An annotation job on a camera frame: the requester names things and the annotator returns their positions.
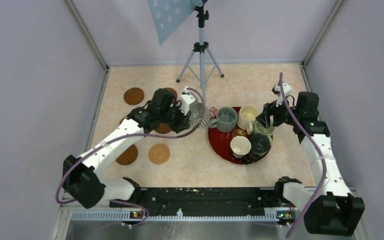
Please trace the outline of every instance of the brown coaster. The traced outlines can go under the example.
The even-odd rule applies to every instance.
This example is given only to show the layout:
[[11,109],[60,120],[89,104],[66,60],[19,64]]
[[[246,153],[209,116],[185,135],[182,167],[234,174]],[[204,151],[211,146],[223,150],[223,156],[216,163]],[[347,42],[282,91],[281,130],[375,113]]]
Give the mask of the brown coaster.
[[160,124],[159,127],[155,130],[155,132],[159,134],[168,134],[172,129],[167,124]]
[[171,87],[164,87],[164,89],[165,90],[169,90],[170,92],[174,93],[174,96],[176,97],[176,99],[178,98],[178,93],[173,88],[171,88]]
[[153,164],[163,164],[169,160],[170,149],[167,145],[156,144],[151,147],[148,153],[148,158]]
[[133,144],[128,147],[117,159],[118,164],[126,166],[132,164],[138,157],[138,148]]
[[123,117],[121,120],[120,120],[120,123],[118,125],[121,125],[123,120],[125,119],[126,117]]
[[124,93],[124,101],[129,105],[136,105],[144,100],[145,94],[142,89],[133,87]]

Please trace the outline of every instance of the table surface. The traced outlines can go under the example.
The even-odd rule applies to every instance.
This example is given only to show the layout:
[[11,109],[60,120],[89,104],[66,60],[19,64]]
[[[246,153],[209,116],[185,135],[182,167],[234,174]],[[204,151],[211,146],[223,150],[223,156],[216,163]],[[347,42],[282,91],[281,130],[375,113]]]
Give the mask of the table surface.
[[[158,88],[173,88],[180,94],[185,86],[201,90],[199,81],[186,70],[181,82],[176,79],[181,65],[112,67],[106,84],[102,105],[92,139],[98,144],[113,130],[132,109],[143,106]],[[199,66],[191,66],[199,73]],[[282,64],[223,64],[225,77],[214,71],[206,85],[206,105],[217,109],[225,106],[256,105],[260,111],[267,102],[277,97],[272,87],[283,81],[292,87],[295,98],[305,91],[305,84],[297,63]],[[206,65],[206,76],[212,69]],[[133,87],[141,88],[145,98],[138,105],[128,105],[124,93]],[[272,149],[262,160],[249,165],[238,165],[219,157],[208,141],[208,129],[198,129],[188,137],[162,139],[146,137],[135,143],[136,161],[123,166],[113,162],[103,174],[104,179],[129,177],[142,187],[273,187],[278,178],[289,176],[314,186],[309,161],[301,148],[292,126],[281,125],[274,131]],[[155,165],[148,159],[148,152],[155,144],[170,148],[169,160]]]

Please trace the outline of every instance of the light blue board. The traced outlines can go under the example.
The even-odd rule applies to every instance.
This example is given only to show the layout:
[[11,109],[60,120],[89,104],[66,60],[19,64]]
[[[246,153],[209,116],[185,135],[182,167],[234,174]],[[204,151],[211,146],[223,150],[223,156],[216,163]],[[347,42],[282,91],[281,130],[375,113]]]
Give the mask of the light blue board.
[[195,10],[190,0],[148,0],[148,3],[160,45]]

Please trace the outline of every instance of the tripod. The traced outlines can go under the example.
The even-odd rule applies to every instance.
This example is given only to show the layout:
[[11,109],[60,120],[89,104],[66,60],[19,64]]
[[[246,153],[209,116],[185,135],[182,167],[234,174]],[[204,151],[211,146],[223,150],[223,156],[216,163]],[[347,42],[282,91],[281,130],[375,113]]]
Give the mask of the tripod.
[[[192,71],[193,75],[198,79],[198,81],[201,83],[201,89],[202,89],[202,96],[205,100],[206,94],[205,94],[205,85],[208,82],[208,80],[211,77],[211,74],[213,74],[214,69],[217,68],[218,72],[220,73],[220,77],[224,77],[222,70],[220,69],[219,65],[217,64],[216,59],[214,58],[214,55],[211,53],[208,42],[204,41],[204,26],[205,26],[205,20],[208,20],[209,14],[208,10],[204,13],[204,4],[207,2],[207,0],[202,1],[202,6],[195,6],[195,11],[198,12],[198,15],[196,17],[198,18],[198,26],[199,26],[199,42],[195,42],[193,45],[193,50],[190,53],[189,57],[187,58],[186,63],[184,64],[183,69],[180,72],[179,77],[177,78],[176,82],[180,82],[180,79],[182,78],[183,74],[185,73],[186,68],[189,68],[190,71]],[[210,74],[208,75],[208,78],[205,79],[205,65],[204,65],[204,53],[205,50],[207,50],[209,56],[212,59],[212,62],[214,63],[214,67],[212,68]],[[199,77],[197,74],[192,70],[192,68],[189,66],[189,63],[191,62],[192,57],[195,53],[199,52]]]

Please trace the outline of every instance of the cup handle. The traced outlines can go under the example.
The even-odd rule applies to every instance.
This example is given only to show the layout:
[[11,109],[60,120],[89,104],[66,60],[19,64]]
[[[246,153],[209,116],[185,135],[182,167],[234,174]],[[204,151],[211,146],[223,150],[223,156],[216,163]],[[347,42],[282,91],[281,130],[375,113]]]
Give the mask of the cup handle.
[[208,127],[209,127],[210,129],[213,129],[213,128],[217,127],[217,122],[218,122],[218,121],[219,121],[219,120],[218,120],[217,118],[214,118],[213,120],[211,120],[211,121],[209,122]]
[[246,133],[248,135],[251,135],[251,134],[253,134],[253,131],[254,131],[254,126],[253,126],[252,122],[248,122],[248,129],[246,130]]

